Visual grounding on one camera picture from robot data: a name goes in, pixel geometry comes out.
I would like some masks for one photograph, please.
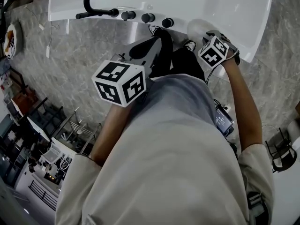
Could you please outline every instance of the black pants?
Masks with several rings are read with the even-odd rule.
[[[204,72],[193,52],[187,48],[180,48],[173,52],[171,35],[166,30],[156,30],[154,36],[161,39],[162,48],[150,78],[168,74],[188,74],[205,81]]]

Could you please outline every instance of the white bathtub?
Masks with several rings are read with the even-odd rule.
[[[242,59],[251,62],[261,41],[272,0],[90,0],[94,9],[117,8],[116,18],[108,15],[97,19],[121,19],[121,13],[133,10],[136,18],[130,21],[142,23],[145,13],[153,13],[156,19],[151,24],[162,26],[170,17],[174,26],[170,29],[187,33],[188,23],[203,19],[212,23],[231,39],[240,50]],[[83,0],[49,0],[49,20],[75,18],[86,12]]]

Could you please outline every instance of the black and white cube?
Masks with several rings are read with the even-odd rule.
[[[215,68],[222,63],[229,50],[229,46],[214,36],[203,48],[198,52],[201,58],[208,66]]]
[[[143,66],[105,60],[92,76],[102,100],[126,107],[146,91]]]

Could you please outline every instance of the black railing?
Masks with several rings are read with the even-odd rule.
[[[50,208],[56,211],[57,199],[49,196],[46,191],[44,191],[34,180],[28,186],[29,189],[38,196],[44,203],[46,203]]]

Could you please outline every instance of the sneaker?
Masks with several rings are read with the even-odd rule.
[[[161,30],[160,27],[154,26],[154,25],[148,25],[148,29],[149,29],[150,33],[152,33],[152,35],[154,35],[154,33],[155,33],[155,31],[156,31],[157,29],[160,29],[160,30]]]
[[[187,48],[188,50],[190,50],[191,52],[193,52],[195,50],[197,46],[197,43],[193,42],[192,40],[188,40],[183,47]]]

